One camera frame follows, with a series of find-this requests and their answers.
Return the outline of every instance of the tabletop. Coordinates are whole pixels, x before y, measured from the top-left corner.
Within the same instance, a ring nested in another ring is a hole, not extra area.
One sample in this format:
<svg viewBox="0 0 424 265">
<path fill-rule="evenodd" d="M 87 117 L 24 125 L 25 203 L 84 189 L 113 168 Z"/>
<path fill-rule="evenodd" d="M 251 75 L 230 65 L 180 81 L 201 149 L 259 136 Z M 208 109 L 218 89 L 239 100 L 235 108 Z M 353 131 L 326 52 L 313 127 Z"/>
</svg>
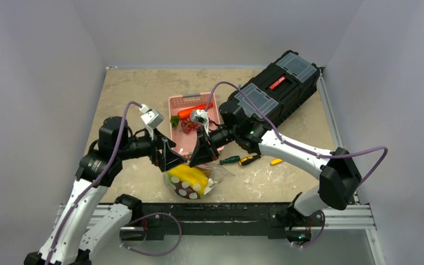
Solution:
<svg viewBox="0 0 424 265">
<path fill-rule="evenodd" d="M 144 70 L 109 69 L 95 113 L 86 151 L 91 142 L 98 138 L 98 130 L 110 116 L 122 116 L 128 101 L 134 100 L 157 109 L 165 121 L 158 126 L 161 133 L 170 137 L 168 98 L 182 94 L 208 92 L 215 83 L 229 81 L 245 84 L 261 70 L 250 69 L 196 69 L 196 70 Z M 216 101 L 223 103 L 234 91 L 220 86 Z M 141 113 L 135 107 L 128 112 L 127 121 L 133 131 L 142 129 Z M 334 149 L 331 132 L 321 101 L 319 90 L 311 96 L 279 128 L 279 131 L 308 145 Z M 237 144 L 225 146 L 220 158 L 239 155 L 248 156 Z M 113 202 L 125 193 L 143 202 L 289 202 L 300 191 L 307 191 L 318 185 L 311 175 L 288 163 L 271 166 L 274 158 L 264 156 L 248 166 L 237 163 L 224 165 L 234 174 L 225 178 L 206 198 L 188 200 L 174 194 L 163 182 L 160 170 L 151 164 L 149 158 L 123 162 L 123 170 L 114 180 L 102 202 Z"/>
</svg>

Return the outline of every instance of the plastic bag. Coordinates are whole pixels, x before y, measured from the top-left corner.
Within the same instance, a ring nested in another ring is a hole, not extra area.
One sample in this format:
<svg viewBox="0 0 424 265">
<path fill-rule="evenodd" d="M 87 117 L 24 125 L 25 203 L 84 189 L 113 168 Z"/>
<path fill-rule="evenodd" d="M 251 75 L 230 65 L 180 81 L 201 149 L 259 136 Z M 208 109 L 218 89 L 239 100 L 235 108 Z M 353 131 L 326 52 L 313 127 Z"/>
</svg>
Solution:
<svg viewBox="0 0 424 265">
<path fill-rule="evenodd" d="M 186 199 L 202 199 L 226 177 L 233 174 L 221 165 L 204 164 L 190 168 L 179 165 L 163 174 L 167 188 Z"/>
</svg>

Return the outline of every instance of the marble surface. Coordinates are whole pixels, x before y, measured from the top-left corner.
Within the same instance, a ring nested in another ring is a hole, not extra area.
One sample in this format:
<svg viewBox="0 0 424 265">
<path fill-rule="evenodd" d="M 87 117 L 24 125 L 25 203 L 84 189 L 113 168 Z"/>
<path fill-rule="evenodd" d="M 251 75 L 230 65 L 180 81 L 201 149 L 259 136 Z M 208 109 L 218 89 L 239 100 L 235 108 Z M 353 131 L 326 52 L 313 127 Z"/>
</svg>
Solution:
<svg viewBox="0 0 424 265">
<path fill-rule="evenodd" d="M 108 70 L 103 90 L 94 116 L 89 144 L 98 138 L 98 129 L 110 116 L 121 116 L 126 103 L 135 100 L 160 111 L 165 121 L 159 131 L 170 137 L 168 97 L 181 94 L 210 91 L 218 81 L 226 80 L 244 84 L 260 70 Z M 216 100 L 222 103 L 233 92 L 226 85 L 216 90 Z M 131 107 L 129 126 L 143 128 L 140 112 Z M 306 144 L 333 149 L 332 137 L 326 120 L 319 91 L 310 97 L 280 127 L 280 132 Z M 247 152 L 235 143 L 225 146 L 220 156 L 247 156 Z M 318 184 L 312 176 L 287 163 L 271 166 L 274 159 L 264 156 L 246 166 L 225 165 L 234 174 L 226 178 L 202 202 L 288 202 L 300 191 L 307 191 Z M 169 190 L 160 170 L 147 157 L 124 161 L 123 170 L 113 182 L 102 202 L 113 202 L 123 193 L 140 198 L 143 202 L 198 202 L 179 197 Z"/>
</svg>

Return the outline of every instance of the orange carrot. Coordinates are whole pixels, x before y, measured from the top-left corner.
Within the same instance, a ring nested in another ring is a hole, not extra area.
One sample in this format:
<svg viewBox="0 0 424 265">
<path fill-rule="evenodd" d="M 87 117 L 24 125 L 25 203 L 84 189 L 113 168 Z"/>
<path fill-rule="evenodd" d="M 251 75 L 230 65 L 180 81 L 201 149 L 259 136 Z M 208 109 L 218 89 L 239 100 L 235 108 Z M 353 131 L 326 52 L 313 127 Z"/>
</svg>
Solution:
<svg viewBox="0 0 424 265">
<path fill-rule="evenodd" d="M 214 104 L 212 102 L 210 102 L 208 109 L 212 108 L 214 106 Z M 199 105 L 196 107 L 192 107 L 189 109 L 183 109 L 180 112 L 178 112 L 178 117 L 182 120 L 189 118 L 189 116 L 191 116 L 191 113 L 193 112 L 193 110 L 195 109 L 205 109 L 205 104 L 203 105 Z"/>
</svg>

